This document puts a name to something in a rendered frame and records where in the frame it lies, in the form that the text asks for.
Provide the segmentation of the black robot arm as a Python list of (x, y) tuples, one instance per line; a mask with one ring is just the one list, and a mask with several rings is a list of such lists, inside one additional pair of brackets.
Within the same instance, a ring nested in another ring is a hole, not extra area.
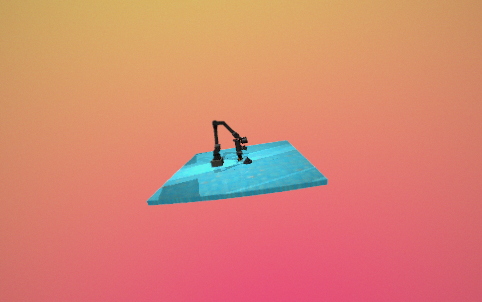
[[(233, 137), (235, 139), (233, 139), (233, 142), (235, 141), (235, 145), (240, 145), (240, 141), (242, 144), (244, 143), (248, 143), (248, 140), (247, 140), (247, 137), (240, 137), (240, 135), (235, 132), (225, 121), (216, 121), (216, 120), (212, 120), (212, 126), (213, 126), (213, 130), (214, 130), (214, 139), (215, 139), (215, 146), (214, 146), (214, 150), (213, 150), (213, 157), (214, 157), (214, 160), (220, 160), (221, 159), (221, 155), (219, 153), (220, 151), (220, 144), (218, 143), (218, 133), (217, 133), (217, 126), (218, 125), (224, 125), (230, 132), (231, 134), (233, 135)], [(247, 147), (244, 145), (242, 146), (241, 145), (241, 150), (247, 150)]]

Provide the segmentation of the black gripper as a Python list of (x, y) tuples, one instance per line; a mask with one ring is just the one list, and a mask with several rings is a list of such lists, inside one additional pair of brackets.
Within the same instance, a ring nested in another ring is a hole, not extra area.
[(236, 147), (236, 154), (237, 156), (239, 157), (239, 159), (241, 160), (241, 155), (243, 154), (242, 150), (241, 150), (241, 144), (240, 145), (235, 145)]

